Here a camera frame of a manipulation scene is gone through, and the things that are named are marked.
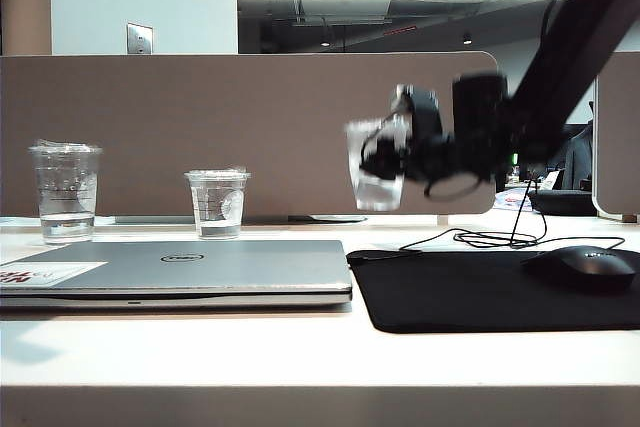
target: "light switch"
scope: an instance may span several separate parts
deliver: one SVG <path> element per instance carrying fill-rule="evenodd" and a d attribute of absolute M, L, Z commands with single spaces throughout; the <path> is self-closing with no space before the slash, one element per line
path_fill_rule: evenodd
<path fill-rule="evenodd" d="M 153 53 L 153 28 L 144 25 L 127 24 L 127 53 Z"/>

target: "ceiling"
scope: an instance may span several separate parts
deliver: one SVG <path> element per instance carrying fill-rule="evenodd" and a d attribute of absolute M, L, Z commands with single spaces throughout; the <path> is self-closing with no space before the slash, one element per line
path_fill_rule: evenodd
<path fill-rule="evenodd" d="M 530 0 L 238 0 L 240 52 L 457 50 L 466 32 L 478 48 L 534 37 L 545 5 Z M 322 47 L 321 41 L 331 45 Z"/>

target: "desk divider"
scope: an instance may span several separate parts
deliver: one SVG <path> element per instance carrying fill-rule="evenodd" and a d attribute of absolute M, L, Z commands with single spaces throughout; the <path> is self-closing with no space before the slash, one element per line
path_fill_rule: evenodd
<path fill-rule="evenodd" d="M 609 214 L 640 214 L 640 52 L 615 52 L 596 80 L 593 194 Z"/>
<path fill-rule="evenodd" d="M 2 59 L 2 215 L 37 215 L 27 147 L 38 138 L 104 148 L 98 215 L 189 215 L 183 172 L 244 165 L 245 216 L 349 214 L 343 125 L 381 117 L 397 83 L 436 91 L 495 71 L 482 52 L 152 55 Z M 450 181 L 455 192 L 469 179 Z M 399 213 L 480 213 L 494 187 L 455 202 L 405 182 Z"/>

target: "laptop sticker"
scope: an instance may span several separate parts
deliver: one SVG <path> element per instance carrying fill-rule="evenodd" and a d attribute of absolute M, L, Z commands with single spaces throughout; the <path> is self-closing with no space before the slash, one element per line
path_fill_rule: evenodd
<path fill-rule="evenodd" d="M 106 262 L 12 262 L 0 265 L 0 288 L 52 287 Z"/>

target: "lid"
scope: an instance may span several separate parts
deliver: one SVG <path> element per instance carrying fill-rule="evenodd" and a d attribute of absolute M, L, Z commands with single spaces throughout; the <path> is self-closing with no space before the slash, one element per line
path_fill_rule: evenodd
<path fill-rule="evenodd" d="M 251 177 L 249 172 L 241 169 L 220 170 L 190 170 L 184 176 L 189 180 L 246 180 Z"/>
<path fill-rule="evenodd" d="M 95 145 L 38 139 L 36 145 L 29 147 L 29 152 L 32 154 L 77 154 L 82 152 L 99 154 L 102 152 L 102 148 Z"/>

